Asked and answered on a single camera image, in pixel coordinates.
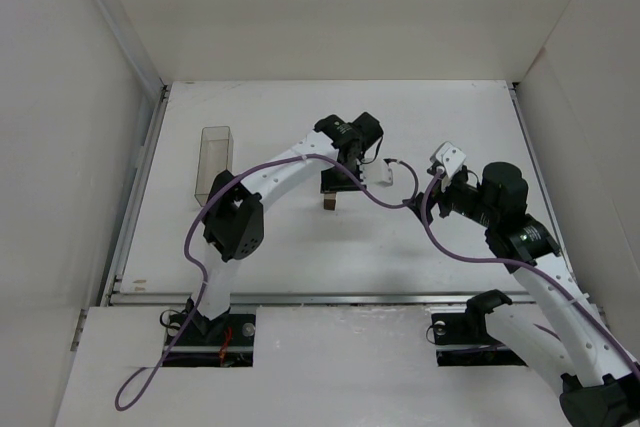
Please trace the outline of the aluminium front rail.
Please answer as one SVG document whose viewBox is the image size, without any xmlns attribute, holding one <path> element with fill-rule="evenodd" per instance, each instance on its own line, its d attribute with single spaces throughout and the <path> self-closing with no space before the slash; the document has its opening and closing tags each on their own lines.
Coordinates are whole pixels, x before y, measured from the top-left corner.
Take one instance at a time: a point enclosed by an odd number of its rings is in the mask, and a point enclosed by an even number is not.
<svg viewBox="0 0 640 427">
<path fill-rule="evenodd" d="M 230 297 L 232 305 L 454 305 L 465 304 L 475 293 L 462 294 L 380 294 L 380 295 L 332 295 L 332 294 L 276 294 L 276 293 L 236 293 Z M 124 294 L 114 293 L 106 301 L 108 306 L 151 306 L 151 305 L 184 305 L 187 295 L 178 294 Z"/>
</svg>

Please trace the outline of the aluminium rail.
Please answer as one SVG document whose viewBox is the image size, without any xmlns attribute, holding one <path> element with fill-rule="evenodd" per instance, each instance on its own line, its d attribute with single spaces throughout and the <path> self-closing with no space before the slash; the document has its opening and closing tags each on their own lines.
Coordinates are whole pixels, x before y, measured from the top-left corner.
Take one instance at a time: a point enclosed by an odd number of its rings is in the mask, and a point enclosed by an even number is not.
<svg viewBox="0 0 640 427">
<path fill-rule="evenodd" d="M 276 294 L 276 293 L 236 293 L 230 297 L 232 305 L 454 305 L 465 304 L 475 293 L 462 294 L 380 294 L 380 295 L 332 295 L 332 294 Z M 178 294 L 124 294 L 114 293 L 106 301 L 108 306 L 151 306 L 151 305 L 184 305 L 187 295 Z"/>
<path fill-rule="evenodd" d="M 112 248 L 102 275 L 96 306 L 110 304 L 111 295 L 126 268 L 170 91 L 170 85 L 165 85 L 160 90 L 158 101 L 151 111 L 144 141 L 134 150 L 134 175 L 129 189 L 125 191 L 126 203 L 114 229 Z"/>
<path fill-rule="evenodd" d="M 516 114 L 516 117 L 518 119 L 519 125 L 520 125 L 520 129 L 522 131 L 523 137 L 524 137 L 524 141 L 526 144 L 526 148 L 528 151 L 528 155 L 531 159 L 531 162 L 533 164 L 533 170 L 534 170 L 534 174 L 536 177 L 536 183 L 538 185 L 538 188 L 541 192 L 541 196 L 542 196 L 542 200 L 544 202 L 545 205 L 545 210 L 547 212 L 547 215 L 550 219 L 550 225 L 551 225 L 551 229 L 553 231 L 554 237 L 556 239 L 556 241 L 558 242 L 559 246 L 560 246 L 560 250 L 561 250 L 561 255 L 562 258 L 566 264 L 567 269 L 569 270 L 571 277 L 573 279 L 576 279 L 575 277 L 575 272 L 573 269 L 573 266 L 571 264 L 571 260 L 569 258 L 569 255 L 566 251 L 566 244 L 564 242 L 564 238 L 563 235 L 561 233 L 560 230 L 560 225 L 558 223 L 558 219 L 557 216 L 555 214 L 553 205 L 552 205 L 552 201 L 551 198 L 549 196 L 549 191 L 547 189 L 547 185 L 546 182 L 544 180 L 543 174 L 542 174 L 542 169 L 540 167 L 540 163 L 538 161 L 534 146 L 533 146 L 533 142 L 529 133 L 529 130 L 527 128 L 526 122 L 525 122 L 525 118 L 524 118 L 524 114 L 519 102 L 519 98 L 518 98 L 518 94 L 517 94 L 517 87 L 519 85 L 518 82 L 516 83 L 512 83 L 507 81 L 506 82 L 507 85 L 507 89 L 509 91 L 510 97 L 511 97 L 511 101 L 513 104 L 513 108 Z"/>
</svg>

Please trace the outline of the clear plastic box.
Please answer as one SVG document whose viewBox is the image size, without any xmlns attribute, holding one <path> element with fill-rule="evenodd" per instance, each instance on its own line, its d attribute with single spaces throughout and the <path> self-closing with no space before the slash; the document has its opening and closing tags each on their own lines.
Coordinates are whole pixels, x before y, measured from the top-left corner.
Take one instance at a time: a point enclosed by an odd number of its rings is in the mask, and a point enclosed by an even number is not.
<svg viewBox="0 0 640 427">
<path fill-rule="evenodd" d="M 229 126 L 205 127 L 201 131 L 194 197 L 203 207 L 218 174 L 232 169 L 234 140 Z"/>
</svg>

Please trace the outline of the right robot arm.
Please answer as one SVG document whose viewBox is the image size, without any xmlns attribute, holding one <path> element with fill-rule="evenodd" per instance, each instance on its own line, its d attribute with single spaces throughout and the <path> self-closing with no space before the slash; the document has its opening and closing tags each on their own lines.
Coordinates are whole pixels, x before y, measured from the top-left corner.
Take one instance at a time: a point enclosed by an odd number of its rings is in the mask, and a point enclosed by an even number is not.
<svg viewBox="0 0 640 427">
<path fill-rule="evenodd" d="M 433 161 L 432 179 L 411 210 L 429 229 L 432 210 L 484 229 L 492 255 L 533 298 L 549 323 L 520 317 L 512 299 L 494 289 L 470 298 L 463 313 L 435 322 L 445 344 L 502 344 L 554 391 L 572 426 L 625 426 L 639 419 L 639 362 L 591 306 L 550 231 L 527 211 L 528 184 L 516 166 L 493 162 L 470 184 L 465 164 Z"/>
</svg>

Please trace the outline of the aluminium right rail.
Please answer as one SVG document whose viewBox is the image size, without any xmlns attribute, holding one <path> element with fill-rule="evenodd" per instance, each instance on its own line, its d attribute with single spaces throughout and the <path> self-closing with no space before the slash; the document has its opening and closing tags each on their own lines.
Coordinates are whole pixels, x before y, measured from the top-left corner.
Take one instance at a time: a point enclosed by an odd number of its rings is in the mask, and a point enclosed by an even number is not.
<svg viewBox="0 0 640 427">
<path fill-rule="evenodd" d="M 531 162 L 533 164 L 533 170 L 534 170 L 534 174 L 536 177 L 536 183 L 538 185 L 538 188 L 541 192 L 541 196 L 542 196 L 542 200 L 544 202 L 545 205 L 545 210 L 547 212 L 547 215 L 550 219 L 550 225 L 551 225 L 551 229 L 553 231 L 554 237 L 556 239 L 556 241 L 558 242 L 559 246 L 560 246 L 560 250 L 561 250 L 561 255 L 562 258 L 566 264 L 567 269 L 569 270 L 571 277 L 573 279 L 576 279 L 575 277 L 575 272 L 573 269 L 573 266 L 571 264 L 571 260 L 569 258 L 569 255 L 566 251 L 566 244 L 564 242 L 564 238 L 563 235 L 561 233 L 560 230 L 560 225 L 558 223 L 558 219 L 557 216 L 555 214 L 553 205 L 552 205 L 552 201 L 551 198 L 549 196 L 549 191 L 547 189 L 547 185 L 546 182 L 544 180 L 543 174 L 542 174 L 542 169 L 540 167 L 540 163 L 538 161 L 534 146 L 533 146 L 533 142 L 529 133 L 529 130 L 527 128 L 526 122 L 525 122 L 525 118 L 524 118 L 524 114 L 519 102 L 519 98 L 518 98 L 518 94 L 517 94 L 517 87 L 519 85 L 518 82 L 516 83 L 512 83 L 507 81 L 506 82 L 507 85 L 507 89 L 509 91 L 510 97 L 511 97 L 511 101 L 513 104 L 513 108 L 516 114 L 516 117 L 518 119 L 519 125 L 520 125 L 520 129 L 522 131 L 523 137 L 524 137 L 524 141 L 526 144 L 526 148 L 528 151 L 528 155 L 531 159 Z"/>
</svg>

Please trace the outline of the aluminium left rail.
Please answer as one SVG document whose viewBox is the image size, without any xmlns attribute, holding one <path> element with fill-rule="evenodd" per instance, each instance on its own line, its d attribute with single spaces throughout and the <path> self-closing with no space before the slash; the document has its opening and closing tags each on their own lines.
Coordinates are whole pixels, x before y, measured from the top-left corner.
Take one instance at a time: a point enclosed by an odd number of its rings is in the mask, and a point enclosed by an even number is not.
<svg viewBox="0 0 640 427">
<path fill-rule="evenodd" d="M 160 90 L 158 101 L 151 111 L 144 141 L 134 150 L 134 175 L 129 189 L 125 191 L 126 203 L 114 229 L 112 248 L 102 275 L 96 306 L 110 304 L 111 295 L 126 268 L 170 91 L 170 85 L 165 85 Z"/>
</svg>

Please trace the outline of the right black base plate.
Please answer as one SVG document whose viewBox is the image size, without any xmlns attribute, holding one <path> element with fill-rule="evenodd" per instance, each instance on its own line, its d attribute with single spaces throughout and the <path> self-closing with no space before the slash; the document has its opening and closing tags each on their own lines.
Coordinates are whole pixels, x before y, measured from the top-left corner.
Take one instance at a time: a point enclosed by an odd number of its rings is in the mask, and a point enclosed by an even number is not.
<svg viewBox="0 0 640 427">
<path fill-rule="evenodd" d="M 464 312 L 433 312 L 426 338 L 435 346 L 439 367 L 526 366 Z"/>
</svg>

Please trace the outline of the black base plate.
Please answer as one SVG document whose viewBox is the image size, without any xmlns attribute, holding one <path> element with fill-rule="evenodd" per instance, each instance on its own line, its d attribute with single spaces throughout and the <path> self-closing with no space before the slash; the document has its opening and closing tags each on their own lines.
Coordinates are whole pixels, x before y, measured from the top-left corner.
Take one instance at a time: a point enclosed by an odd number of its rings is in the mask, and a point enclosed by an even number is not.
<svg viewBox="0 0 640 427">
<path fill-rule="evenodd" d="M 163 367 L 248 368 L 254 362 L 256 315 L 229 313 L 213 334 L 203 336 L 193 320 L 166 354 L 167 347 L 180 330 L 187 312 L 164 311 L 160 325 L 165 329 Z"/>
<path fill-rule="evenodd" d="M 435 346 L 439 367 L 526 366 L 464 312 L 433 312 L 426 338 Z"/>
</svg>

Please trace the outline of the dark brown arch block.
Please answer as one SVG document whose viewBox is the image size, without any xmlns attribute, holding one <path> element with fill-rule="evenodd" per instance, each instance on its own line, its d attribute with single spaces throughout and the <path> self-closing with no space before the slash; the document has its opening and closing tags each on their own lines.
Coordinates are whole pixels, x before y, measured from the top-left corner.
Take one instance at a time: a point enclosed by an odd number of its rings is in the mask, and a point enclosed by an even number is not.
<svg viewBox="0 0 640 427">
<path fill-rule="evenodd" d="M 337 195 L 329 193 L 323 196 L 323 208 L 327 211 L 334 211 L 337 205 Z"/>
</svg>

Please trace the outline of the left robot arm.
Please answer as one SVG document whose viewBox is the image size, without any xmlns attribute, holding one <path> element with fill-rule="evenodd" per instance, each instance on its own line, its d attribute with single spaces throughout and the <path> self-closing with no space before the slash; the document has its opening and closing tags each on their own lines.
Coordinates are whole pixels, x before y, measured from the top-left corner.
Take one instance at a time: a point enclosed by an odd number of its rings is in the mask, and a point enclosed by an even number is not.
<svg viewBox="0 0 640 427">
<path fill-rule="evenodd" d="M 332 114 L 262 169 L 252 168 L 246 176 L 225 170 L 215 177 L 208 198 L 216 201 L 207 203 L 202 216 L 206 287 L 186 307 L 204 342 L 212 342 L 225 328 L 233 279 L 241 261 L 261 245 L 268 209 L 316 175 L 323 194 L 356 191 L 364 184 L 365 153 L 382 137 L 379 121 L 367 112 L 352 122 Z"/>
</svg>

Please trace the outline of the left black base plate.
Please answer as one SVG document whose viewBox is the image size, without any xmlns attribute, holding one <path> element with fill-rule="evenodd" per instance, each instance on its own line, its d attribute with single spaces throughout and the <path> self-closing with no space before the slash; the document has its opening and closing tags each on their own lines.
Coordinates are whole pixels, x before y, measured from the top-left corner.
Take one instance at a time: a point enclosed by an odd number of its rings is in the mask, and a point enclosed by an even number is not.
<svg viewBox="0 0 640 427">
<path fill-rule="evenodd" d="M 193 320 L 166 354 L 167 347 L 180 330 L 187 312 L 164 311 L 160 325 L 165 329 L 163 367 L 248 368 L 254 362 L 256 315 L 229 313 L 213 334 L 203 336 Z"/>
</svg>

